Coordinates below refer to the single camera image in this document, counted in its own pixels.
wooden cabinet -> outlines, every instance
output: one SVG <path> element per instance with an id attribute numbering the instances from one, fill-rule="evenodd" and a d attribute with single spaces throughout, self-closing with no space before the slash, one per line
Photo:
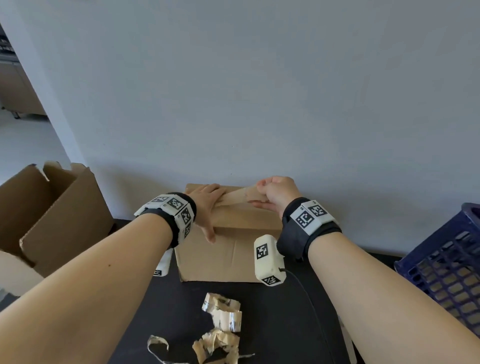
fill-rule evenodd
<path id="1" fill-rule="evenodd" d="M 0 102 L 13 113 L 46 115 L 20 63 L 0 61 Z"/>

wire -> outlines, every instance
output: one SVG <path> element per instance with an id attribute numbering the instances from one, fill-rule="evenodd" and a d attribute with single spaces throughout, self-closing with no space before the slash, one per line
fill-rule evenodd
<path id="1" fill-rule="evenodd" d="M 333 359 L 333 355 L 332 355 L 332 350 L 330 349 L 330 345 L 328 345 L 327 335 L 325 334 L 325 331 L 324 331 L 324 328 L 323 328 L 322 324 L 320 324 L 320 319 L 318 318 L 317 310 L 315 310 L 315 306 L 313 305 L 313 302 L 312 302 L 312 299 L 310 298 L 310 295 L 308 294 L 307 290 L 305 289 L 305 287 L 301 283 L 300 279 L 295 274 L 293 274 L 293 272 L 290 272 L 289 270 L 282 269 L 282 268 L 280 269 L 280 271 L 281 272 L 287 272 L 293 278 L 295 278 L 295 280 L 298 282 L 300 287 L 303 289 L 303 291 L 307 295 L 308 301 L 310 302 L 310 305 L 312 306 L 313 314 L 315 315 L 315 320 L 317 321 L 318 328 L 320 329 L 320 332 L 322 333 L 325 344 L 327 345 L 328 353 L 330 354 L 330 360 L 332 361 L 333 364 L 335 364 L 335 360 Z"/>

skin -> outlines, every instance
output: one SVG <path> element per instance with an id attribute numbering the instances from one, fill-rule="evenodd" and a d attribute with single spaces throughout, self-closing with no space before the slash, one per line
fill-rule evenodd
<path id="1" fill-rule="evenodd" d="M 257 183 L 275 211 L 300 197 L 288 177 Z M 209 241 L 210 211 L 224 193 L 204 185 L 190 196 Z M 0 313 L 2 363 L 108 361 L 172 240 L 168 224 L 145 214 L 48 276 Z M 478 363 L 480 340 L 404 278 L 335 232 L 315 239 L 310 263 L 365 362 Z"/>

blue plastic basket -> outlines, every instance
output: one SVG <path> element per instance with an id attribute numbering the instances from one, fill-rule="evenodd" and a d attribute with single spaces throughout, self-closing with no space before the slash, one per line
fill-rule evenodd
<path id="1" fill-rule="evenodd" d="M 480 205 L 463 204 L 395 270 L 480 338 Z"/>

table surface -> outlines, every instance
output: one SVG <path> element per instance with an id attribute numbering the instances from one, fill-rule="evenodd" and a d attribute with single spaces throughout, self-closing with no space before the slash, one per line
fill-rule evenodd
<path id="1" fill-rule="evenodd" d="M 126 223 L 117 220 L 117 228 Z M 387 255 L 374 256 L 389 266 L 398 260 Z M 336 364 L 350 363 L 335 309 L 314 271 L 309 264 L 286 260 L 285 265 L 309 293 L 321 329 L 305 292 L 293 277 L 287 276 L 283 284 L 275 287 L 261 283 L 180 282 L 174 255 L 168 275 L 152 277 L 109 363 L 158 363 L 146 348 L 150 335 L 169 342 L 168 360 L 197 363 L 192 344 L 213 328 L 211 316 L 201 309 L 207 292 L 220 293 L 241 303 L 240 354 L 255 356 L 240 359 L 240 364 L 332 363 L 330 352 Z M 0 303 L 0 311 L 12 301 L 11 295 L 6 297 Z"/>

